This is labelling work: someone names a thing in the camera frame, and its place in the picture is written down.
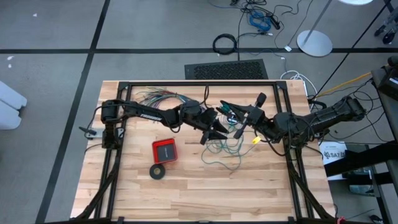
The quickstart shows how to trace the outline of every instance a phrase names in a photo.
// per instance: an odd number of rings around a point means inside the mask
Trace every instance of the wooden table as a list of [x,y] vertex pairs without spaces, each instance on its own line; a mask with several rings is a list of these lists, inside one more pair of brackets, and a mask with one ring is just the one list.
[[[203,100],[203,86],[167,86],[167,81],[162,82],[165,82],[164,87],[169,91],[198,101]],[[98,105],[116,98],[118,83],[103,82]],[[310,111],[302,81],[289,80],[287,84],[293,112],[308,114]],[[147,90],[146,86],[134,87],[132,99],[140,98],[142,93],[137,93]],[[262,109],[271,118],[277,110],[269,86],[210,86],[206,102],[212,107],[220,105],[220,100],[248,105],[255,102],[260,92],[267,95]],[[179,104],[177,99],[169,99],[162,102],[160,108],[172,108]],[[104,128],[100,113],[101,110],[98,110],[94,128]],[[252,147],[251,141],[254,138],[250,128],[246,129],[242,153]],[[149,168],[154,163],[151,144],[166,138],[175,138],[178,160],[165,164],[167,173],[162,180],[153,180],[149,176]],[[200,138],[201,132],[186,124],[175,134],[153,121],[128,119],[113,219],[124,216],[126,220],[147,221],[282,221],[288,216],[295,216],[284,157],[272,152],[267,144],[259,143],[242,158],[239,169],[230,171],[220,164],[208,165],[202,162],[201,153],[205,147],[199,144]],[[100,142],[100,139],[89,141],[88,146]],[[317,142],[309,145],[318,149]],[[275,144],[275,148],[280,152],[283,150],[282,144]],[[71,217],[81,213],[98,190],[104,155],[105,150],[99,146],[86,153]],[[334,215],[335,209],[321,156],[303,149],[302,157],[309,189],[329,214]],[[236,167],[239,161],[237,157],[208,151],[205,152],[204,159],[207,162],[222,161],[230,167]],[[303,195],[299,188],[298,191],[305,216]],[[107,201],[108,196],[105,195],[102,214],[105,214]]]

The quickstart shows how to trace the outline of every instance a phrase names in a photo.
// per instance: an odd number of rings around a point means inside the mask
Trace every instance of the floor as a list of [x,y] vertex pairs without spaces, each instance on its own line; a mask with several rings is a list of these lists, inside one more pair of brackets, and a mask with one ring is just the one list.
[[[209,1],[228,7],[227,0]],[[311,28],[326,2],[317,0],[311,4],[298,33]],[[285,25],[276,41],[278,47],[290,41],[309,3],[310,0],[302,0],[297,15],[281,16],[284,9],[277,8],[275,14]],[[273,10],[276,4],[295,9],[297,1],[268,0],[266,8]],[[398,0],[391,4],[398,6]],[[398,52],[398,40],[384,45],[381,37],[373,36],[387,17],[388,8],[361,37],[383,6],[383,0],[365,6],[333,1],[317,26],[333,41],[333,53],[326,57],[300,53],[293,38],[289,44],[293,51],[279,53],[285,59],[266,51],[259,55],[241,54],[241,60],[263,59],[270,79],[278,79],[287,62],[288,70],[306,75],[317,88],[338,68],[325,86],[327,90],[383,66],[388,57]],[[101,82],[178,80],[185,78],[185,64],[237,60],[236,54],[212,53],[211,43],[222,33],[236,35],[240,17],[236,9],[217,8],[204,0],[0,0],[0,80],[28,99],[21,125],[0,134],[0,222],[34,223],[49,179],[57,180],[57,184],[52,197],[48,197],[51,188],[47,191],[49,209],[45,221],[67,220],[87,144],[78,127],[89,121]],[[246,21],[240,31],[256,32]],[[277,31],[271,32],[273,36],[243,37],[241,47],[255,48],[257,52],[261,48],[275,49]],[[230,47],[230,43],[222,41],[219,46]],[[376,96],[370,85],[363,90]],[[322,100],[330,105],[347,93],[342,91]],[[381,113],[382,109],[375,110],[369,118],[374,121]],[[366,120],[355,125],[341,123],[332,131],[342,137],[366,125]],[[379,135],[391,140],[386,126],[385,116],[375,124]],[[381,142],[372,129],[345,141]],[[53,166],[60,168],[58,178],[50,177]],[[344,182],[330,182],[330,187],[339,215],[349,218],[375,208],[351,219],[369,221],[368,215],[379,213],[374,198],[350,194]],[[391,186],[385,188],[387,197],[395,199]],[[397,201],[392,201],[390,207],[397,207]]]

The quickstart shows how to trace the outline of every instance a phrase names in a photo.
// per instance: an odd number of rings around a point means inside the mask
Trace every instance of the black floor mat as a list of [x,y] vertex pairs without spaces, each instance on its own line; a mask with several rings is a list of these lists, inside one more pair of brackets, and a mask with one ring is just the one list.
[[262,59],[185,65],[187,80],[268,79]]

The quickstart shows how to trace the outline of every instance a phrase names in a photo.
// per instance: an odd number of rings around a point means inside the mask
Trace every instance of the yellow cable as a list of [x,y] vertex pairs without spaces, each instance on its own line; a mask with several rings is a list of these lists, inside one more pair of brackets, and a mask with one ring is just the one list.
[[330,93],[331,91],[335,91],[336,89],[338,89],[338,88],[340,88],[340,87],[342,87],[342,86],[345,86],[345,85],[347,85],[347,84],[356,82],[356,81],[358,81],[358,80],[360,80],[360,79],[362,79],[362,78],[365,78],[366,76],[368,76],[368,75],[370,75],[370,74],[371,74],[371,73],[368,72],[368,73],[365,73],[365,74],[361,75],[360,77],[354,78],[354,79],[352,79],[352,80],[350,80],[350,81],[347,81],[347,82],[344,82],[344,83],[342,83],[342,84],[340,84],[340,85],[337,85],[337,86],[335,86],[335,87],[333,87],[333,88],[331,88],[331,89],[329,89],[329,90],[327,90],[327,91],[324,91],[323,93],[319,94],[316,98],[321,97],[321,96],[324,96],[324,95]]

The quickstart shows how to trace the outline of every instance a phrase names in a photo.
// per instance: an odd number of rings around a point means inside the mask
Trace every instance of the red box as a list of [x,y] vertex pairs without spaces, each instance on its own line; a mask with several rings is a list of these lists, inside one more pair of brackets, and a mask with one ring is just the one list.
[[164,139],[152,143],[155,164],[177,160],[177,150],[174,139]]

